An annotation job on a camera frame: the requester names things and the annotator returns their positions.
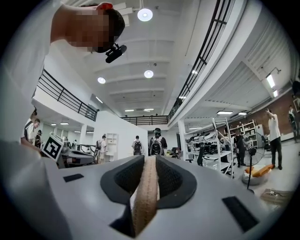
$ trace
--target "fluorescent light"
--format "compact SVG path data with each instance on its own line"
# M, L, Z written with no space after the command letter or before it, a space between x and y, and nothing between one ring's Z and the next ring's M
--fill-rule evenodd
M153 77L154 73L151 71L151 70L147 70L145 73L144 73L144 76L146 78L151 78Z
M227 114L227 115L230 115L230 114L232 114L232 112L228 112L228 111L219 111L219 112L217 112L217 114Z
M153 17L153 13L151 10L143 8L137 13L138 19L140 19L142 22L147 22Z
M271 74L269 74L267 76L267 80L268 80L268 83L269 83L269 85L270 85L271 88L275 86L275 83L274 83L274 80L273 80L273 77L272 77Z
M103 103L98 97L96 97L97 98L97 100L100 102L100 103Z
M99 82L100 84L104 84L104 83L106 82L106 80L105 80L103 77L99 77L99 78L98 78L98 82Z

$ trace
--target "red ear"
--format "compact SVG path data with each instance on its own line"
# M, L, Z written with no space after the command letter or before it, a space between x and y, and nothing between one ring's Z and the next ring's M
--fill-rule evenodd
M102 2L97 6L97 10L101 9L101 10L108 10L108 9L112 9L113 5L109 2Z

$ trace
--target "black metal railing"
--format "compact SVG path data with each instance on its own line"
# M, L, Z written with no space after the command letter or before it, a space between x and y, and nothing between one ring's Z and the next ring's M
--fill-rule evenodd
M87 104L65 89L45 69L43 70L43 74L41 75L37 86L63 105L92 121L96 121L97 111L90 108Z
M191 89L196 83L196 78L198 78L203 70L205 69L207 63L210 60L216 46L218 45L219 39L225 29L227 24L226 17L230 15L228 12L229 7L232 7L233 0L217 0L214 13L212 15L210 25L208 27L207 33L205 35L204 42L196 58L196 61L190 71L181 91L178 95L170 113L169 119L171 119L181 104L186 99L187 95L191 92Z
M169 117L164 116L148 116L148 117L124 117L122 118L127 122L134 125L156 125L156 124L168 124Z

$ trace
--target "brick wall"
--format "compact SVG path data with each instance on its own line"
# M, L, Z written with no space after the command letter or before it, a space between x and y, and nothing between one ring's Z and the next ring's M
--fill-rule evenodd
M293 108L295 109L293 98L292 98L292 91L286 93L278 100L274 101L269 106L267 106L267 108L272 110L272 113L277 114L279 130L280 133L284 135L292 132L292 128L288 119L290 105L292 105ZM257 125L262 124L264 134L270 133L269 124L268 124L269 118L265 113L265 109L262 109L251 115L247 115L246 118L229 123L229 128L235 128L237 125L241 125L241 123L246 124L252 120L255 120ZM224 132L224 128L220 127L219 131Z

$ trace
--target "white pillar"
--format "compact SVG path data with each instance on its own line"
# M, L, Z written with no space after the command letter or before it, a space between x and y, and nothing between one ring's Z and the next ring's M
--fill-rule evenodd
M81 126L81 133L80 133L79 144L85 144L86 127L87 127L86 124L83 124Z
M185 141L185 133L186 133L186 129L184 126L184 121L183 119L180 119L178 121L178 128L179 128L179 134L180 134L180 144L181 144L181 151L182 153L182 158L185 161L186 160L186 154L187 154L187 147L186 147L186 141Z

